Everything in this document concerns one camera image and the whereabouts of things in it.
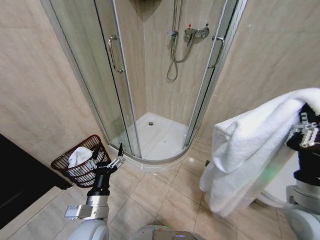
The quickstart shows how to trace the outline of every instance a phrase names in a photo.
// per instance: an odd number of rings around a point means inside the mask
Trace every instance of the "black cabinet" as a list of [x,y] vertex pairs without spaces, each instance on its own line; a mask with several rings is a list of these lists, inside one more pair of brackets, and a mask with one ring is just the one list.
[[66,180],[1,134],[0,149],[0,229],[53,186],[60,189],[71,187]]

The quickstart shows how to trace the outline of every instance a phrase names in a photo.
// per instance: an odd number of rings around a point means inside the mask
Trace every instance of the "white toilet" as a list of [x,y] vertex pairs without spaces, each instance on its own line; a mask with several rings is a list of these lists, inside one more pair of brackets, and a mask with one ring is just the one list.
[[286,187],[296,184],[293,173],[298,169],[298,154],[294,154],[257,199],[269,206],[282,208],[287,201]]

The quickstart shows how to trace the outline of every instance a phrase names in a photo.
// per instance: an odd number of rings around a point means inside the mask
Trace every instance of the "chrome handle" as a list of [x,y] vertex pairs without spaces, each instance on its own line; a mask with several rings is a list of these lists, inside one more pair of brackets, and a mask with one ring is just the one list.
[[123,69],[118,69],[116,67],[116,63],[115,63],[115,56],[114,56],[114,51],[112,50],[112,41],[113,40],[118,40],[117,36],[116,35],[113,35],[113,36],[110,36],[108,38],[108,45],[109,45],[109,52],[110,52],[110,55],[111,55],[111,61],[112,61],[112,65],[113,65],[113,68],[114,70],[121,74],[124,70]]
[[216,58],[215,64],[214,65],[209,65],[208,69],[215,68],[218,65],[220,57],[221,57],[222,50],[224,49],[224,46],[225,46],[225,39],[223,37],[212,36],[212,40],[214,40],[215,38],[221,41],[221,47],[220,47],[220,50],[219,50],[219,53],[218,53],[218,57]]

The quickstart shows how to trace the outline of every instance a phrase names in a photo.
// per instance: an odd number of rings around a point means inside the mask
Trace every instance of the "wicker basket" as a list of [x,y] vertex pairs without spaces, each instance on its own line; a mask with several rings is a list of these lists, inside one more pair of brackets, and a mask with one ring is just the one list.
[[[69,157],[78,147],[86,147],[94,152],[98,151],[97,158],[90,158],[80,165],[68,168]],[[100,137],[98,135],[92,135],[54,160],[51,163],[51,167],[69,178],[78,187],[90,188],[92,187],[96,176],[92,172],[91,163],[96,164],[98,162],[111,162],[111,160],[105,147],[101,143]]]

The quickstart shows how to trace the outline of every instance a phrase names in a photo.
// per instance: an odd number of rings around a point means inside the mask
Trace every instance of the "white towel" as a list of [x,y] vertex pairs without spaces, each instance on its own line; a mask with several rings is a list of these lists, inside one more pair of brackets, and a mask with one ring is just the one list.
[[68,168],[70,169],[84,163],[85,161],[91,158],[92,153],[93,151],[84,146],[78,147],[69,157]]
[[214,126],[212,161],[200,180],[213,212],[227,216],[277,153],[277,161],[291,157],[284,141],[305,103],[319,115],[320,88],[289,92]]

